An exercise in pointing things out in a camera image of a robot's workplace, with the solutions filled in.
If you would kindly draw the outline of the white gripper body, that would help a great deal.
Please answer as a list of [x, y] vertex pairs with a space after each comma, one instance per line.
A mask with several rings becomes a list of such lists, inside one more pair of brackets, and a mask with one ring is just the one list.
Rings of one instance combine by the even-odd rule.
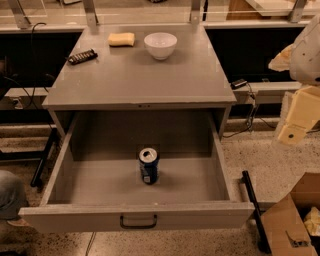
[[292, 44], [290, 77], [302, 84], [320, 85], [320, 15], [315, 15]]

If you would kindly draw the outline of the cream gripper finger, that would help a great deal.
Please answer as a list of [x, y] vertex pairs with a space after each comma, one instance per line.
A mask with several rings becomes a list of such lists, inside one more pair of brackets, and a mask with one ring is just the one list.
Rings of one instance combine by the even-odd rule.
[[291, 53], [292, 45], [288, 45], [270, 61], [268, 68], [278, 72], [289, 70]]
[[293, 146], [301, 142], [320, 121], [320, 88], [305, 86], [286, 92], [282, 101], [276, 141]]

